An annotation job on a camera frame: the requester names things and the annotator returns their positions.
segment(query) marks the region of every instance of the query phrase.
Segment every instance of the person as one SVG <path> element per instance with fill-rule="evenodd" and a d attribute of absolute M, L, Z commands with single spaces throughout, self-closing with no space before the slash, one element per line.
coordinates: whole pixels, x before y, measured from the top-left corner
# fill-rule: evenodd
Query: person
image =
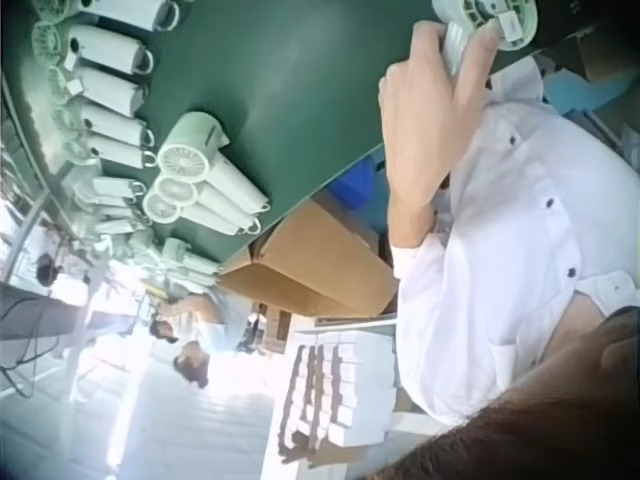
<path fill-rule="evenodd" d="M 173 359 L 173 368 L 189 383 L 195 382 L 202 389 L 209 385 L 210 361 L 211 355 L 203 350 L 198 341 L 192 340 Z"/>
<path fill-rule="evenodd" d="M 36 279 L 43 287 L 51 287 L 63 272 L 63 267 L 56 266 L 55 260 L 48 253 L 43 253 L 36 260 Z"/>
<path fill-rule="evenodd" d="M 364 480 L 640 478 L 638 312 L 616 312 L 466 425 Z"/>
<path fill-rule="evenodd" d="M 640 179 L 543 103 L 533 60 L 520 65 L 526 74 L 494 75 L 487 91 L 495 21 L 471 37 L 453 80 L 443 29 L 415 25 L 409 58 L 388 68 L 378 100 L 400 378 L 428 414 L 459 425 L 640 305 Z"/>
<path fill-rule="evenodd" d="M 189 383 L 207 386 L 212 355 L 232 353 L 242 341 L 251 313 L 252 302 L 221 290 L 205 294 L 215 305 L 211 318 L 184 312 L 171 319 L 154 318 L 149 333 L 169 343 L 184 342 L 173 360 L 175 370 Z"/>
<path fill-rule="evenodd" d="M 160 340 L 166 340 L 168 343 L 177 343 L 178 337 L 173 334 L 173 326 L 166 320 L 158 320 L 158 313 L 155 313 L 149 324 L 149 333 L 151 336 Z"/>

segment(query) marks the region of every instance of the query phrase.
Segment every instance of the white box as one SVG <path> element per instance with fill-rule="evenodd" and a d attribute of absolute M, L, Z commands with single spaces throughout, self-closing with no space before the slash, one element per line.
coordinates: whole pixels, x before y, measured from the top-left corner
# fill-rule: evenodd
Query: white box
<path fill-rule="evenodd" d="M 341 343 L 337 346 L 338 357 L 344 362 L 377 364 L 390 362 L 395 364 L 395 355 L 391 344 L 374 345 L 360 343 Z"/>
<path fill-rule="evenodd" d="M 309 388 L 309 377 L 296 377 L 293 390 L 296 392 L 306 392 Z"/>
<path fill-rule="evenodd" d="M 360 447 L 384 442 L 386 432 L 381 427 L 349 428 L 338 423 L 329 425 L 328 437 L 339 447 Z"/>
<path fill-rule="evenodd" d="M 375 406 L 374 408 L 352 408 L 340 405 L 336 412 L 338 423 L 347 427 L 379 426 L 387 430 L 391 422 L 393 405 Z"/>
<path fill-rule="evenodd" d="M 393 346 L 393 337 L 388 335 L 380 335 L 378 333 L 364 332 L 362 330 L 344 330 L 340 332 L 339 343 L 358 343 L 376 345 Z"/>
<path fill-rule="evenodd" d="M 338 343 L 340 332 L 323 332 L 318 334 L 318 344 L 326 345 L 327 343 Z"/>
<path fill-rule="evenodd" d="M 310 371 L 309 371 L 309 362 L 308 361 L 304 361 L 300 363 L 300 366 L 298 367 L 298 377 L 303 377 L 303 378 L 307 378 L 310 376 Z"/>
<path fill-rule="evenodd" d="M 297 391 L 293 391 L 291 393 L 291 402 L 293 402 L 294 405 L 301 405 L 304 406 L 306 403 L 306 399 L 305 399 L 306 395 L 304 392 L 297 392 Z"/>
<path fill-rule="evenodd" d="M 318 424 L 318 429 L 324 428 L 326 431 L 326 429 L 329 428 L 329 425 L 331 424 L 331 412 L 325 412 L 324 410 L 321 411 L 318 417 Z"/>
<path fill-rule="evenodd" d="M 340 395 L 340 404 L 351 408 L 364 408 L 367 405 L 393 405 L 396 404 L 397 391 L 395 388 L 377 389 L 373 394 L 363 395 Z"/>
<path fill-rule="evenodd" d="M 300 420 L 298 422 L 298 431 L 305 435 L 311 435 L 311 422 L 308 420 Z"/>
<path fill-rule="evenodd" d="M 313 420 L 313 416 L 316 413 L 316 408 L 313 405 L 307 405 L 305 407 L 305 418 L 309 421 Z"/>
<path fill-rule="evenodd" d="M 287 429 L 284 432 L 284 445 L 287 448 L 296 448 L 296 444 L 293 442 L 293 434 L 295 433 L 295 429 Z"/>
<path fill-rule="evenodd" d="M 293 345 L 315 345 L 318 341 L 318 334 L 291 332 L 287 341 Z"/>
<path fill-rule="evenodd" d="M 392 387 L 395 385 L 395 365 L 391 362 L 323 362 L 322 373 L 324 375 L 339 375 L 340 381 L 352 383 L 374 383 L 381 386 Z"/>

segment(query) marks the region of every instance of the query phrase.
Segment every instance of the wrist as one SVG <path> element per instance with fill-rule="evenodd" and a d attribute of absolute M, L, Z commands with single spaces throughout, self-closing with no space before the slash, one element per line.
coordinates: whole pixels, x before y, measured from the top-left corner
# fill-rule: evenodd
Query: wrist
<path fill-rule="evenodd" d="M 433 229 L 435 215 L 431 203 L 419 206 L 397 197 L 389 201 L 389 241 L 397 248 L 417 248 Z"/>

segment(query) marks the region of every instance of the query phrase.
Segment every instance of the white fan body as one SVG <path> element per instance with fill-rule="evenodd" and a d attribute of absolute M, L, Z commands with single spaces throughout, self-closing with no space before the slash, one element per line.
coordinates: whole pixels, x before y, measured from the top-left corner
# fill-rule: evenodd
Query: white fan body
<path fill-rule="evenodd" d="M 267 197 L 220 152 L 213 157 L 206 180 L 247 213 L 270 208 Z"/>
<path fill-rule="evenodd" d="M 185 113 L 158 152 L 160 169 L 177 180 L 201 182 L 209 173 L 209 159 L 228 141 L 220 123 L 211 115 Z"/>
<path fill-rule="evenodd" d="M 167 238 L 162 248 L 162 257 L 177 266 L 195 272 L 213 275 L 220 270 L 220 265 L 204 257 L 189 253 L 190 245 L 177 238 Z"/>
<path fill-rule="evenodd" d="M 147 217 L 160 224 L 173 223 L 182 217 L 225 235 L 243 233 L 237 225 L 225 220 L 203 205 L 196 203 L 195 205 L 181 208 L 164 200 L 155 189 L 150 190 L 145 195 L 142 201 L 142 209 Z"/>
<path fill-rule="evenodd" d="M 199 203 L 247 233 L 260 233 L 260 222 L 206 182 L 193 185 L 160 175 L 154 182 L 156 192 L 167 202 L 180 207 Z"/>
<path fill-rule="evenodd" d="M 200 192 L 198 196 L 199 204 L 204 205 L 209 210 L 229 220 L 247 233 L 260 233 L 261 227 L 258 219 L 238 207 L 237 204 L 229 200 L 229 198 L 223 195 L 218 189 L 205 183 L 199 185 L 198 190 Z"/>
<path fill-rule="evenodd" d="M 505 38 L 500 50 L 519 50 L 527 46 L 538 29 L 535 0 L 433 0 L 433 9 L 442 22 L 457 24 L 467 36 L 491 17 L 498 18 Z"/>
<path fill-rule="evenodd" d="M 83 96 L 127 117 L 133 117 L 147 97 L 146 87 L 95 68 L 80 67 L 76 73 Z"/>
<path fill-rule="evenodd" d="M 192 270 L 170 270 L 169 272 L 167 272 L 167 277 L 178 283 L 187 281 L 193 282 L 202 287 L 212 287 L 216 284 L 216 277 L 205 275 L 200 272 L 194 272 Z"/>
<path fill-rule="evenodd" d="M 142 120 L 91 103 L 82 103 L 79 110 L 82 124 L 92 132 L 136 147 L 152 147 L 155 143 L 153 134 Z"/>
<path fill-rule="evenodd" d="M 153 230 L 147 228 L 131 235 L 129 238 L 129 246 L 136 253 L 145 253 L 150 249 L 156 248 L 154 245 Z"/>
<path fill-rule="evenodd" d="M 173 203 L 178 207 L 188 207 L 198 201 L 199 185 L 176 180 L 164 173 L 158 175 L 153 182 L 153 189 L 163 200 Z"/>
<path fill-rule="evenodd" d="M 128 207 L 108 207 L 100 206 L 97 208 L 96 213 L 100 216 L 114 217 L 114 218 L 134 218 L 135 214 L 133 210 Z"/>
<path fill-rule="evenodd" d="M 75 0 L 83 12 L 112 18 L 145 30 L 173 30 L 180 8 L 167 0 Z"/>
<path fill-rule="evenodd" d="M 73 25 L 66 40 L 67 68 L 73 68 L 80 57 L 128 74 L 146 75 L 153 70 L 151 52 L 141 41 L 126 35 L 91 25 Z"/>
<path fill-rule="evenodd" d="M 129 178 L 94 177 L 91 183 L 98 195 L 134 199 L 147 192 L 143 183 Z"/>
<path fill-rule="evenodd" d="M 134 200 L 130 198 L 116 197 L 113 195 L 98 195 L 91 183 L 87 185 L 82 181 L 76 183 L 73 186 L 73 193 L 81 202 L 90 205 L 103 205 L 106 207 L 130 207 L 131 204 L 134 203 Z"/>
<path fill-rule="evenodd" d="M 156 156 L 147 150 L 118 142 L 108 137 L 91 134 L 87 138 L 89 150 L 94 157 L 111 160 L 132 168 L 142 169 L 145 167 L 155 167 L 158 162 Z"/>
<path fill-rule="evenodd" d="M 207 207 L 199 203 L 183 208 L 181 215 L 187 220 L 198 223 L 211 230 L 224 233 L 225 235 L 233 236 L 238 235 L 239 233 L 245 233 L 237 225 L 234 225 L 229 220 L 221 217 L 216 212 L 209 210 Z"/>
<path fill-rule="evenodd" d="M 142 222 L 136 219 L 119 218 L 116 220 L 107 220 L 96 224 L 96 232 L 104 235 L 120 235 L 124 233 L 135 232 L 145 228 Z"/>
<path fill-rule="evenodd" d="M 66 105 L 76 95 L 82 92 L 82 83 L 58 67 L 47 68 L 46 82 L 49 96 L 56 105 Z"/>

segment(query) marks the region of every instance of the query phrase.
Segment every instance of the bright light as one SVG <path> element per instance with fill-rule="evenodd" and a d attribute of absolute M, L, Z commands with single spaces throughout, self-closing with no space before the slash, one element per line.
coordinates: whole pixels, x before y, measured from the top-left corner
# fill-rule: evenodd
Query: bright light
<path fill-rule="evenodd" d="M 131 337 L 130 346 L 130 357 L 128 358 L 127 364 L 131 371 L 131 377 L 127 385 L 127 390 L 122 397 L 122 403 L 120 403 L 118 416 L 116 417 L 116 422 L 111 431 L 111 438 L 109 439 L 109 450 L 107 451 L 107 465 L 112 468 L 116 468 L 122 463 L 124 451 L 127 448 L 131 417 L 133 416 L 136 401 L 138 400 L 140 382 L 149 364 L 153 339 L 146 331 L 137 330 Z"/>

